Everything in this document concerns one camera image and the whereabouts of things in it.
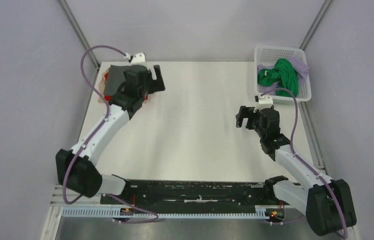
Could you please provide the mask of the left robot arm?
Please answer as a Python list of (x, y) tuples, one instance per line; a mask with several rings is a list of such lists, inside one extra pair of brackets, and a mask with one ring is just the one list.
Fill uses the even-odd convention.
[(81, 196), (112, 194), (120, 204), (131, 200), (132, 190), (125, 179), (101, 174), (96, 165), (115, 134), (142, 107), (149, 94), (165, 90), (160, 65), (111, 65), (106, 85), (115, 92), (107, 100), (108, 108), (94, 128), (69, 150), (56, 156), (58, 182)]

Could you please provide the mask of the grey t shirt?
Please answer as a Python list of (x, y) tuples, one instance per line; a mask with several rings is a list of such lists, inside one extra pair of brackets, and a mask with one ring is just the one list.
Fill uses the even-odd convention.
[(129, 70), (130, 66), (128, 65), (111, 65), (108, 70), (108, 77), (105, 84), (103, 94), (105, 96), (113, 96), (121, 83), (125, 82), (124, 72)]

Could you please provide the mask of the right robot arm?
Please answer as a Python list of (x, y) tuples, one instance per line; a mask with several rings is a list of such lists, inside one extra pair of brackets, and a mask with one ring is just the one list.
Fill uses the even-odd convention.
[(286, 202), (302, 213), (309, 227), (318, 236), (346, 230), (357, 224), (354, 202), (349, 184), (334, 180), (310, 165), (295, 151), (280, 128), (280, 114), (273, 106), (261, 110), (241, 106), (236, 114), (236, 126), (247, 120), (246, 129), (260, 138), (262, 151), (284, 167), (298, 182), (285, 176), (265, 181), (263, 196), (266, 202)]

